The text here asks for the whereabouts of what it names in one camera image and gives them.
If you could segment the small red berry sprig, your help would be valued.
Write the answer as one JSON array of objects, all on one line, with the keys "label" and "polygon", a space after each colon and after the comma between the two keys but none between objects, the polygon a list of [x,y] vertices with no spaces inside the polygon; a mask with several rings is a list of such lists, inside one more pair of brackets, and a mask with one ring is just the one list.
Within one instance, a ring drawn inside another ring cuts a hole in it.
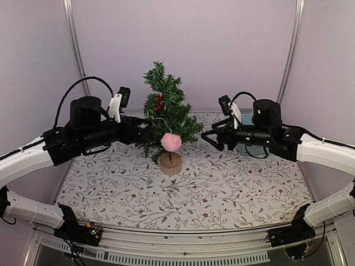
[{"label": "small red berry sprig", "polygon": [[161,94],[157,94],[156,96],[156,107],[154,109],[155,112],[160,112],[163,106],[163,96]]}]

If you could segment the small green christmas tree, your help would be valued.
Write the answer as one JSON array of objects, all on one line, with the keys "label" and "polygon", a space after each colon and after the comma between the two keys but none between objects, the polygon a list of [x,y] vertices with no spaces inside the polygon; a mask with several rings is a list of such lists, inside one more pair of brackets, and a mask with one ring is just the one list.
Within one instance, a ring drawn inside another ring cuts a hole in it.
[{"label": "small green christmas tree", "polygon": [[[151,93],[147,95],[143,113],[152,126],[136,147],[142,149],[146,158],[153,163],[159,162],[160,156],[167,152],[161,145],[166,133],[177,134],[183,144],[193,144],[202,133],[203,124],[191,114],[191,105],[184,103],[186,96],[181,89],[182,78],[166,73],[163,62],[153,62],[153,68],[144,73],[144,84],[149,86]],[[163,96],[160,112],[155,112],[156,96]]]}]

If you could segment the pink pompom ornament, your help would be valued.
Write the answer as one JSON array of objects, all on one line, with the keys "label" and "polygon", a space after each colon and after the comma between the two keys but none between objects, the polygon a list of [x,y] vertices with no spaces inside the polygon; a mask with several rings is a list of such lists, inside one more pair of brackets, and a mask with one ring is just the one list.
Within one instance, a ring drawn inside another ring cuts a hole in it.
[{"label": "pink pompom ornament", "polygon": [[166,133],[161,139],[162,147],[168,152],[178,150],[182,145],[182,139],[177,134]]}]

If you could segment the wooden tree stump base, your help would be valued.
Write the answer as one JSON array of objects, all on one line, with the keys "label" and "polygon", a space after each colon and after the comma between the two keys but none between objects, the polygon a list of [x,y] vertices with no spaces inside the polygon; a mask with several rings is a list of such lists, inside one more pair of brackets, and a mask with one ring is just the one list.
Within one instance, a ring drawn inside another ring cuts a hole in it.
[{"label": "wooden tree stump base", "polygon": [[182,157],[176,152],[165,152],[159,158],[159,167],[165,175],[177,175],[182,170]]}]

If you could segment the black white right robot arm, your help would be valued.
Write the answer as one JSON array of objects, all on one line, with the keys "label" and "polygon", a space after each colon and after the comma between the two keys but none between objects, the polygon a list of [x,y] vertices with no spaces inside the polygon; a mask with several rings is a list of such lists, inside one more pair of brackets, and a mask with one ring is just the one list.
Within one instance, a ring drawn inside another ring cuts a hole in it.
[{"label": "black white right robot arm", "polygon": [[[219,104],[227,118],[201,134],[217,150],[233,150],[238,144],[261,146],[285,160],[315,163],[354,175],[354,146],[318,137],[300,126],[283,124],[279,103],[255,100],[250,125],[242,122],[239,108],[228,96],[219,98]],[[287,237],[298,242],[309,227],[352,210],[354,182],[318,202],[302,206],[288,227]]]}]

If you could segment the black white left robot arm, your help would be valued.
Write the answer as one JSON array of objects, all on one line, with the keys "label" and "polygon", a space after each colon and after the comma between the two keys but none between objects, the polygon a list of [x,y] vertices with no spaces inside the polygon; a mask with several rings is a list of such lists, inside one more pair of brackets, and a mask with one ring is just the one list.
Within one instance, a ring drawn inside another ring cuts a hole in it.
[{"label": "black white left robot arm", "polygon": [[114,142],[130,145],[149,131],[151,122],[121,116],[127,101],[115,94],[104,110],[98,97],[85,96],[70,103],[70,119],[64,127],[55,126],[32,142],[1,156],[1,217],[20,218],[60,229],[71,241],[83,232],[72,209],[48,205],[22,197],[7,184],[31,172],[58,166],[81,155],[89,156],[110,149]]}]

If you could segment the light blue plastic basket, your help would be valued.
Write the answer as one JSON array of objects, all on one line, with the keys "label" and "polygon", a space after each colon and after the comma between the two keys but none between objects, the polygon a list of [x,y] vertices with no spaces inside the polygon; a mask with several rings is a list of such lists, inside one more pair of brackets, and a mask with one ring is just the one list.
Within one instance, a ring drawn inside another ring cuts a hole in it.
[{"label": "light blue plastic basket", "polygon": [[266,129],[257,127],[252,118],[253,111],[251,109],[242,110],[242,124],[239,127],[239,133],[242,133],[244,139],[238,142],[237,148],[241,155],[266,159],[269,156],[267,147],[270,138]]}]

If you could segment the floral patterned table mat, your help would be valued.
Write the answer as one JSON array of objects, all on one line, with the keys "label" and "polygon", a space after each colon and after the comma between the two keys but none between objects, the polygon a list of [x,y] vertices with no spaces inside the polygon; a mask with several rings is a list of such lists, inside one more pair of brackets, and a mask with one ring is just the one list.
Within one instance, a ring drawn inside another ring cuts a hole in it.
[{"label": "floral patterned table mat", "polygon": [[76,158],[57,202],[81,221],[162,230],[223,230],[288,223],[312,201],[298,165],[260,147],[218,151],[204,140],[179,150],[167,176],[134,145]]}]

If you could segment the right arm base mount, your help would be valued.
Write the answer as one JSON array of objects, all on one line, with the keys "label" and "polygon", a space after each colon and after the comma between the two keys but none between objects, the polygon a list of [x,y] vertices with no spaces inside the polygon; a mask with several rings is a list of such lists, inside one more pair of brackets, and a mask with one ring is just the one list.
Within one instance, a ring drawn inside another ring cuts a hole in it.
[{"label": "right arm base mount", "polygon": [[313,226],[309,226],[304,220],[306,209],[311,204],[308,203],[302,206],[295,214],[291,224],[289,226],[280,227],[276,229],[270,229],[267,231],[265,242],[270,243],[271,247],[278,247],[285,244],[291,244],[299,241],[305,241],[310,239],[309,244],[303,244],[300,247],[286,248],[286,254],[294,261],[304,260],[314,255],[321,247],[324,241],[326,233],[326,223],[323,221],[323,233],[322,238],[318,246],[311,253],[310,250],[314,247],[316,232]]}]

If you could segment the front aluminium rail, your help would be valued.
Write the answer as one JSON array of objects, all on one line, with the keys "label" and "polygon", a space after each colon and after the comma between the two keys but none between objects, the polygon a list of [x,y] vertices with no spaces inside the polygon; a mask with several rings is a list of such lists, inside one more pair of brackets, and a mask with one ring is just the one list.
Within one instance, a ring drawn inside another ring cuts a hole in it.
[{"label": "front aluminium rail", "polygon": [[74,253],[53,231],[35,226],[25,265],[350,265],[332,221],[315,236],[275,246],[271,227],[167,231],[105,226],[99,245]]}]

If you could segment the left aluminium corner post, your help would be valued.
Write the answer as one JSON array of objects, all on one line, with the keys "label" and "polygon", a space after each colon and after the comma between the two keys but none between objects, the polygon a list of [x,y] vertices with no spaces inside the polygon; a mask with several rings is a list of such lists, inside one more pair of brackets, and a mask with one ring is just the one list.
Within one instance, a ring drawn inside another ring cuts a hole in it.
[{"label": "left aluminium corner post", "polygon": [[73,1],[63,0],[64,15],[68,28],[69,40],[73,51],[74,62],[77,67],[78,75],[80,78],[85,78],[85,68],[80,52],[79,39],[77,35],[77,29],[75,25]]}]

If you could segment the aluminium corner post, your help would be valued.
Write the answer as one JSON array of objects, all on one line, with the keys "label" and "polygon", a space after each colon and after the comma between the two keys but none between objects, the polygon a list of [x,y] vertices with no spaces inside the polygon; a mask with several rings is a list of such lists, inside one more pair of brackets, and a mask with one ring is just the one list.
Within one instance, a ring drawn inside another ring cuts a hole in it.
[{"label": "aluminium corner post", "polygon": [[294,13],[294,20],[293,20],[293,27],[291,32],[291,40],[290,45],[287,53],[286,64],[283,71],[280,88],[277,95],[277,102],[282,105],[284,102],[286,91],[288,88],[289,80],[292,73],[292,66],[296,55],[297,44],[300,37],[300,32],[302,28],[302,20],[303,14],[305,9],[305,0],[297,0],[295,13]]},{"label": "aluminium corner post", "polygon": [[63,0],[64,15],[68,28],[69,40],[73,51],[74,62],[77,67],[78,75],[80,78],[85,78],[85,68],[80,52],[79,39],[77,35],[77,29],[75,25],[73,1]]}]

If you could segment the right aluminium corner post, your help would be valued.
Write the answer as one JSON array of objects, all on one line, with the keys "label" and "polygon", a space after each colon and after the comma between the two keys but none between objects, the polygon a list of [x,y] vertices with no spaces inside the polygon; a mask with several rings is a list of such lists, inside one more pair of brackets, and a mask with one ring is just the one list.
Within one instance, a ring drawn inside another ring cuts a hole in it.
[{"label": "right aluminium corner post", "polygon": [[291,32],[291,40],[290,45],[287,53],[286,64],[283,71],[280,88],[277,95],[277,102],[282,105],[284,102],[286,91],[288,88],[289,80],[292,73],[292,66],[296,55],[297,44],[300,37],[300,32],[302,28],[302,20],[303,14],[305,9],[305,0],[297,0],[295,13],[294,13],[294,20],[293,20],[293,27]]}]

